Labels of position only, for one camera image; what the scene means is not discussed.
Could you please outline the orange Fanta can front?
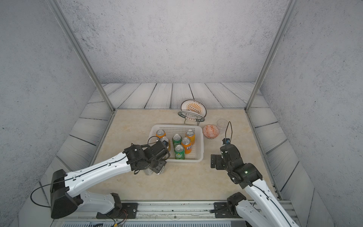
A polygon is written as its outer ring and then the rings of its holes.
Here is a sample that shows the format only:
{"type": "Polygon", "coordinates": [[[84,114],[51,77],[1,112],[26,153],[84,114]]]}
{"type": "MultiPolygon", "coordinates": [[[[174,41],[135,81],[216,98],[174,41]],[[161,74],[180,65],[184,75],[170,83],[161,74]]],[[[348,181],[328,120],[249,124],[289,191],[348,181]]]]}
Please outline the orange Fanta can front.
{"type": "Polygon", "coordinates": [[[184,147],[185,154],[190,154],[192,151],[192,142],[189,138],[185,137],[181,140],[181,144],[184,147]]]}

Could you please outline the white plastic basket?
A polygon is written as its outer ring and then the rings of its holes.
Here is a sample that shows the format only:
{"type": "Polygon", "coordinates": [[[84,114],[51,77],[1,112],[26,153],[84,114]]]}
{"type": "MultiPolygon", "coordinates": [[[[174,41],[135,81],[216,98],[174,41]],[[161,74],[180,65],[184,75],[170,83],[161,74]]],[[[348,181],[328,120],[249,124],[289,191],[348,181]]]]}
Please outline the white plastic basket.
{"type": "Polygon", "coordinates": [[[168,162],[186,162],[186,163],[198,163],[203,160],[204,155],[204,141],[203,141],[203,132],[202,128],[195,125],[176,125],[176,124],[156,124],[151,128],[149,133],[149,138],[156,136],[158,130],[164,130],[166,133],[166,137],[170,140],[171,143],[171,151],[170,158],[167,160],[168,162]],[[185,133],[188,130],[193,130],[195,133],[195,143],[192,145],[192,151],[189,154],[185,155],[185,159],[175,159],[175,152],[172,145],[172,137],[175,134],[179,134],[185,137],[185,133]]]}

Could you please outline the red patterned bowl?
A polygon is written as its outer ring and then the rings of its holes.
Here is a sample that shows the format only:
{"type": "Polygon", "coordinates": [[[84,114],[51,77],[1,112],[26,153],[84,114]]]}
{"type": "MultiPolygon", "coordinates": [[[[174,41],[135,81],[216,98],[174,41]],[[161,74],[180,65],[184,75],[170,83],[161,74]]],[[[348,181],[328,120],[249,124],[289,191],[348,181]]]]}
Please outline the red patterned bowl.
{"type": "Polygon", "coordinates": [[[207,139],[215,139],[219,135],[219,129],[215,125],[212,125],[212,124],[204,126],[202,131],[203,131],[203,135],[207,139]]]}

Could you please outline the aluminium corner post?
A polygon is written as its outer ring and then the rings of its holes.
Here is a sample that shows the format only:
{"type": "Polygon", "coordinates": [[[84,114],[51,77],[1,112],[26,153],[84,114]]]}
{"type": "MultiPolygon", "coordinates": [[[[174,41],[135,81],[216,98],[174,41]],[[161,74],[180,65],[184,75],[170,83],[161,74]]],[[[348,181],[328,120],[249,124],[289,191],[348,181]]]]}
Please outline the aluminium corner post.
{"type": "Polygon", "coordinates": [[[76,36],[74,35],[74,32],[72,31],[68,21],[66,20],[58,2],[56,0],[47,0],[46,1],[48,6],[50,7],[52,13],[54,14],[56,20],[58,21],[61,29],[63,30],[64,34],[70,41],[76,55],[80,59],[81,63],[83,64],[84,68],[86,69],[89,77],[93,81],[96,89],[100,93],[102,99],[106,102],[106,105],[110,109],[111,113],[114,113],[116,108],[111,103],[107,93],[105,92],[105,89],[100,83],[100,80],[98,79],[94,69],[92,68],[89,60],[87,59],[79,41],[77,40],[76,36]]]}
{"type": "Polygon", "coordinates": [[[285,14],[282,18],[282,21],[279,25],[279,28],[276,32],[276,35],[274,37],[274,40],[273,40],[273,43],[271,45],[271,48],[267,54],[267,57],[264,61],[264,64],[262,66],[262,69],[255,81],[255,85],[254,85],[254,88],[252,90],[252,93],[250,95],[250,98],[247,102],[247,106],[245,108],[245,112],[249,112],[249,110],[251,109],[252,107],[252,104],[257,96],[257,93],[259,91],[259,89],[261,88],[262,84],[263,84],[263,81],[266,77],[266,74],[268,72],[268,69],[271,65],[271,63],[273,62],[273,58],[278,50],[278,47],[279,47],[279,44],[280,42],[282,41],[283,39],[283,36],[287,30],[287,27],[288,27],[288,24],[294,14],[294,11],[296,10],[296,7],[297,7],[297,4],[298,4],[298,0],[290,0],[288,5],[287,5],[287,9],[285,11],[285,14]]]}

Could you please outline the white Monster can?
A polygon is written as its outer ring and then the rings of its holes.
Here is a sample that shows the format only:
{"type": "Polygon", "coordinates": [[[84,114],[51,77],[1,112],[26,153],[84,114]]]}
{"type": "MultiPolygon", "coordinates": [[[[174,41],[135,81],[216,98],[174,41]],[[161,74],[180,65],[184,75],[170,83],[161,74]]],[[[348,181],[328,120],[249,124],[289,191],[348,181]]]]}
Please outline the white Monster can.
{"type": "Polygon", "coordinates": [[[150,176],[150,175],[154,174],[154,171],[148,168],[148,169],[144,170],[144,173],[145,173],[145,175],[150,176]]]}

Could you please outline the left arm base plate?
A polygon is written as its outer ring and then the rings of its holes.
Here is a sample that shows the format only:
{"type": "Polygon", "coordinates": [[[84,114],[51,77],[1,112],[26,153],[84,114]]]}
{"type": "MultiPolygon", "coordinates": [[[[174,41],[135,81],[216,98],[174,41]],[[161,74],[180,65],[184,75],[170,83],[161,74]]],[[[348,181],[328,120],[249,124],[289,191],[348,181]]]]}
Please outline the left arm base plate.
{"type": "Polygon", "coordinates": [[[97,219],[135,219],[138,210],[138,203],[127,202],[117,204],[114,209],[112,209],[107,214],[97,213],[97,219]]]}

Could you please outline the dark rimmed plate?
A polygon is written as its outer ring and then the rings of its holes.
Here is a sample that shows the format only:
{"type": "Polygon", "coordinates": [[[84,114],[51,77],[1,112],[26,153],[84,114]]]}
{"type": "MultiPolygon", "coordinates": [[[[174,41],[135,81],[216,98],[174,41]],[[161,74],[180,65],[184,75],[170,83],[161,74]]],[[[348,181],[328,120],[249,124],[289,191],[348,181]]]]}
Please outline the dark rimmed plate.
{"type": "Polygon", "coordinates": [[[184,119],[185,119],[185,117],[186,117],[186,116],[188,116],[188,117],[195,117],[195,116],[197,116],[197,117],[203,117],[202,115],[200,115],[200,114],[198,114],[198,113],[196,113],[196,112],[188,111],[188,110],[180,110],[180,111],[178,112],[178,115],[179,115],[180,117],[184,118],[184,119]]]}

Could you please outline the orange Fanta can back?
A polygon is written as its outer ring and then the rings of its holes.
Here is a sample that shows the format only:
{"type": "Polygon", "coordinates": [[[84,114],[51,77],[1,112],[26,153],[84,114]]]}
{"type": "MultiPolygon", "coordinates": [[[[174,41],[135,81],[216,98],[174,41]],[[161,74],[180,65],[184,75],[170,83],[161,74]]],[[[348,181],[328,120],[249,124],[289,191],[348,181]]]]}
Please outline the orange Fanta can back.
{"type": "Polygon", "coordinates": [[[156,136],[161,139],[161,138],[166,136],[166,133],[165,133],[165,131],[163,129],[159,129],[156,132],[156,136]]]}

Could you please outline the orange can right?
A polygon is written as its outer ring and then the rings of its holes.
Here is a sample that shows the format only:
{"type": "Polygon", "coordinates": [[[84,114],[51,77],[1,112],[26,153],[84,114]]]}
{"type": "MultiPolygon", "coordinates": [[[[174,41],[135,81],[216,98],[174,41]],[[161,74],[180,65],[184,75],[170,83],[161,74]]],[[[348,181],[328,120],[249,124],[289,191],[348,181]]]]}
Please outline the orange can right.
{"type": "Polygon", "coordinates": [[[186,132],[186,137],[190,139],[191,145],[195,144],[195,132],[193,130],[188,130],[186,132]]]}

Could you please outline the small orange can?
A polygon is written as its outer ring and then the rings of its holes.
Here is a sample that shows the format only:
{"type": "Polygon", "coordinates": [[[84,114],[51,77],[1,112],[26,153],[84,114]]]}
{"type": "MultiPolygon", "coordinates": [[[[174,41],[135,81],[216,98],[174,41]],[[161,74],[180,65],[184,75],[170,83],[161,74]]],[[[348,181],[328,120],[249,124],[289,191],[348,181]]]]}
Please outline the small orange can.
{"type": "Polygon", "coordinates": [[[169,141],[169,139],[166,136],[164,136],[164,137],[161,138],[161,142],[167,147],[168,151],[171,150],[171,148],[170,148],[170,141],[169,141]]]}

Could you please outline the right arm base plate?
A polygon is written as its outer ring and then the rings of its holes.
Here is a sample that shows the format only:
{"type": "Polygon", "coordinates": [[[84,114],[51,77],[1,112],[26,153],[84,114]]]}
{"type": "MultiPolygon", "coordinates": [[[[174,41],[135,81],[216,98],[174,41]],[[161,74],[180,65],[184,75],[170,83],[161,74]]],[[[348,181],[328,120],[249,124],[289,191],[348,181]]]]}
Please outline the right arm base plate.
{"type": "Polygon", "coordinates": [[[216,218],[240,218],[236,207],[230,202],[215,202],[214,209],[210,211],[216,218]]]}

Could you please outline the right aluminium corner post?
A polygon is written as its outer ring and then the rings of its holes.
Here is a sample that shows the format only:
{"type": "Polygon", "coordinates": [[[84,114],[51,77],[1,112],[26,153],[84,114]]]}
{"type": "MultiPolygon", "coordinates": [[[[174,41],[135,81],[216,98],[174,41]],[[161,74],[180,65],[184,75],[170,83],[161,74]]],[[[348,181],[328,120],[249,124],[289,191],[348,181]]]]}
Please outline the right aluminium corner post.
{"type": "Polygon", "coordinates": [[[257,93],[259,91],[259,89],[261,88],[262,84],[263,84],[263,81],[266,77],[266,74],[268,72],[268,69],[271,65],[271,63],[273,62],[273,58],[278,50],[278,47],[279,47],[279,44],[280,42],[282,41],[283,39],[283,36],[287,30],[287,27],[288,27],[288,24],[294,14],[294,11],[296,10],[296,7],[297,7],[297,4],[298,4],[298,0],[290,0],[288,5],[287,5],[287,9],[285,11],[285,14],[282,18],[282,21],[279,25],[279,28],[276,32],[276,35],[274,37],[274,40],[273,40],[273,43],[271,45],[271,48],[267,54],[267,57],[264,61],[264,64],[262,66],[262,69],[255,81],[255,85],[254,85],[254,88],[252,90],[252,93],[250,95],[250,98],[247,102],[247,106],[245,108],[245,112],[249,112],[249,110],[251,109],[252,107],[252,104],[257,96],[257,93]]]}

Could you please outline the left aluminium corner post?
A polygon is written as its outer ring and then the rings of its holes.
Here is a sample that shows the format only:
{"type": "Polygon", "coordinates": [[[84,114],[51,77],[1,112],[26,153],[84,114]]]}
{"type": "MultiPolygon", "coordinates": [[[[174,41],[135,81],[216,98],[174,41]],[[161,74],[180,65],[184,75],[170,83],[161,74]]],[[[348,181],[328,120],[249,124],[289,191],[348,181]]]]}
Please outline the left aluminium corner post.
{"type": "Polygon", "coordinates": [[[89,60],[87,59],[79,41],[77,40],[76,36],[74,35],[74,32],[72,31],[68,21],[66,20],[58,2],[56,0],[47,0],[46,1],[48,6],[50,7],[52,13],[54,14],[56,20],[58,21],[61,29],[63,30],[64,34],[70,41],[76,55],[80,59],[81,63],[83,64],[84,68],[86,69],[89,77],[93,81],[96,89],[100,93],[102,99],[106,102],[106,105],[110,109],[111,113],[114,113],[116,108],[111,103],[107,93],[105,92],[105,89],[100,83],[100,80],[98,79],[94,69],[92,68],[89,60]]]}

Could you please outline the clear plastic cup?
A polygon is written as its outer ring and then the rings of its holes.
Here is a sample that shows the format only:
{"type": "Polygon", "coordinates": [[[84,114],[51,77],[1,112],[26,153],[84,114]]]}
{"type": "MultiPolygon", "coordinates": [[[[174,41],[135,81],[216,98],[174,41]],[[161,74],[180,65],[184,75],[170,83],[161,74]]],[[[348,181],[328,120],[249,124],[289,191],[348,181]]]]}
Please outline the clear plastic cup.
{"type": "Polygon", "coordinates": [[[228,127],[228,121],[226,119],[219,119],[217,122],[216,122],[216,126],[219,130],[219,134],[223,134],[226,132],[226,129],[228,127]]]}

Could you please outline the green Sprite can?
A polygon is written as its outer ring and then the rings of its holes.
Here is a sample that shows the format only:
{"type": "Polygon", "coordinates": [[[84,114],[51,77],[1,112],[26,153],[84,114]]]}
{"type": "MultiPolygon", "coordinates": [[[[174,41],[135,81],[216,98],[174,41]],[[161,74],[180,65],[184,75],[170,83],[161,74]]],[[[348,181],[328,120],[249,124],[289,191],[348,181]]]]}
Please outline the green Sprite can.
{"type": "Polygon", "coordinates": [[[176,145],[174,151],[175,151],[176,160],[185,160],[185,149],[183,145],[181,144],[176,145]]]}

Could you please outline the decorated plate upright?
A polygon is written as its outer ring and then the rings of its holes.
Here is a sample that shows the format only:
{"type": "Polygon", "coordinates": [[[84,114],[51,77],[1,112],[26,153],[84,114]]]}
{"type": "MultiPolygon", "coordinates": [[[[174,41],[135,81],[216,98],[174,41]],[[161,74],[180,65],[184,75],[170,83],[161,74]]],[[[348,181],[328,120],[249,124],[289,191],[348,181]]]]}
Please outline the decorated plate upright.
{"type": "Polygon", "coordinates": [[[188,99],[182,102],[181,104],[182,111],[192,111],[203,117],[207,115],[206,107],[199,101],[194,99],[188,99]]]}

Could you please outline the aluminium rail frame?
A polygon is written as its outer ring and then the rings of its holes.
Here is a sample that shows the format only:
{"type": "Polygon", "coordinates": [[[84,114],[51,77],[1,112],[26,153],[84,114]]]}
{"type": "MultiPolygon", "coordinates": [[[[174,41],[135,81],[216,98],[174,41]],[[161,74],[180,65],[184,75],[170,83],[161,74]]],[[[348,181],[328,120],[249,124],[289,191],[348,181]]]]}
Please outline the aluminium rail frame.
{"type": "Polygon", "coordinates": [[[53,227],[245,227],[242,218],[232,217],[223,201],[137,201],[137,207],[122,218],[97,219],[94,212],[75,212],[56,219],[53,227]]]}

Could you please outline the orange fanta can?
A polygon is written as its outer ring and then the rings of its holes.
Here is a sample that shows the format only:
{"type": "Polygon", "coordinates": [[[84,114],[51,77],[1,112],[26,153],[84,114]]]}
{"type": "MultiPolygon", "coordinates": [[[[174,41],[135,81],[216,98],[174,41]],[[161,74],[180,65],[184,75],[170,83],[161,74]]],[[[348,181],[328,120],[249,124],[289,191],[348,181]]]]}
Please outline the orange fanta can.
{"type": "Polygon", "coordinates": [[[156,132],[156,136],[161,139],[161,138],[166,136],[166,133],[165,133],[165,131],[163,129],[159,129],[156,132]]]}
{"type": "Polygon", "coordinates": [[[190,154],[192,151],[192,142],[189,138],[185,137],[181,140],[181,144],[184,147],[185,154],[190,154]]]}

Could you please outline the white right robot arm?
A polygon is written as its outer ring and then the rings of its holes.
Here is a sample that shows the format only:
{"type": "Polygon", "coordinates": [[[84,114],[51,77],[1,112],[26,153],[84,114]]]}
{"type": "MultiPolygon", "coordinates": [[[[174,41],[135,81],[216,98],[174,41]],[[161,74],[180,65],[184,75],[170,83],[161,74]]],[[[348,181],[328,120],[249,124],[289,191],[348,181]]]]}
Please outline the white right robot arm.
{"type": "Polygon", "coordinates": [[[252,227],[297,227],[277,198],[269,189],[256,166],[245,163],[235,145],[224,144],[220,147],[222,164],[234,184],[240,185],[259,206],[259,212],[242,193],[228,197],[226,206],[211,210],[211,213],[227,212],[232,217],[243,218],[252,227]]]}

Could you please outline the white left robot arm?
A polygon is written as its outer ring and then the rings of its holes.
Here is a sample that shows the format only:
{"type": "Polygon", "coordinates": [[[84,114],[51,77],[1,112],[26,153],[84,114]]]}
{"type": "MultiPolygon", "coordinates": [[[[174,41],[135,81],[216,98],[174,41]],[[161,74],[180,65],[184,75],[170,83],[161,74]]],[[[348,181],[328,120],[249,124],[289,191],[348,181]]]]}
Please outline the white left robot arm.
{"type": "Polygon", "coordinates": [[[60,219],[80,212],[96,212],[97,218],[125,218],[128,212],[123,208],[117,193],[95,194],[88,189],[114,176],[149,169],[160,174],[170,152],[161,141],[152,145],[131,144],[116,156],[87,168],[53,173],[50,187],[51,218],[60,219]]]}

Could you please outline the green can middle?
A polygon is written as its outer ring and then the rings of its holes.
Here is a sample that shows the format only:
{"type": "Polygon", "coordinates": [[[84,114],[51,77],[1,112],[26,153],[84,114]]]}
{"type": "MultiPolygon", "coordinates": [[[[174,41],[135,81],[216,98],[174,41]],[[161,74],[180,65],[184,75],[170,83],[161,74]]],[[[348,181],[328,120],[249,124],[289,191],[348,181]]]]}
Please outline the green can middle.
{"type": "Polygon", "coordinates": [[[180,145],[181,142],[182,142],[182,136],[180,134],[175,134],[173,137],[172,137],[172,142],[173,142],[173,146],[177,146],[177,145],[180,145]]]}

